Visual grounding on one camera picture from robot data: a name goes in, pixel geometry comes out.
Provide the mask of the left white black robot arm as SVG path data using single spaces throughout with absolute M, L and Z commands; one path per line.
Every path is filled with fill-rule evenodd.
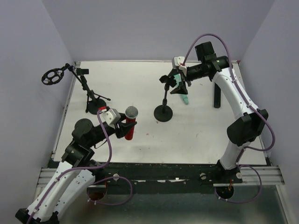
M 115 109 L 100 108 L 97 111 L 98 126 L 89 119 L 76 122 L 72 141 L 58 167 L 42 193 L 33 203 L 19 209 L 15 217 L 23 224 L 58 224 L 59 216 L 83 189 L 95 181 L 96 173 L 106 168 L 112 159 L 109 137 L 125 137 L 135 127 L 135 120 L 127 121 L 124 113 Z M 104 163 L 93 160 L 92 147 L 105 140 L 108 143 L 108 159 Z

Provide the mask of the red glitter microphone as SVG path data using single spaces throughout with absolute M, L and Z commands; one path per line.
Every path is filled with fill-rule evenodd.
M 129 106 L 125 110 L 125 115 L 126 115 L 126 123 L 130 124 L 131 129 L 129 132 L 125 135 L 126 140 L 132 140 L 133 134 L 134 134 L 134 125 L 133 123 L 136 122 L 136 118 L 138 116 L 138 109 L 135 106 Z

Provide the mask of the short black round-base mic stand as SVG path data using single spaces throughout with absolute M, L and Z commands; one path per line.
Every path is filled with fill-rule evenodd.
M 159 81 L 163 84 L 164 86 L 164 98 L 162 101 L 162 104 L 157 106 L 154 110 L 154 117 L 157 121 L 160 122 L 168 122 L 173 116 L 173 111 L 172 109 L 167 105 L 167 93 L 170 89 L 170 87 L 176 86 L 176 81 L 173 76 L 162 76 Z

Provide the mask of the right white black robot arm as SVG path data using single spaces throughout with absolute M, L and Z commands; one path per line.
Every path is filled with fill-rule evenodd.
M 224 93 L 233 111 L 235 121 L 227 128 L 227 148 L 217 164 L 223 172 L 235 170 L 248 147 L 262 132 L 268 112 L 253 103 L 239 82 L 228 56 L 217 56 L 211 42 L 195 47 L 200 64 L 187 67 L 185 57 L 172 59 L 172 70 L 167 78 L 173 90 L 171 94 L 188 93 L 187 87 L 193 80 L 208 77 Z

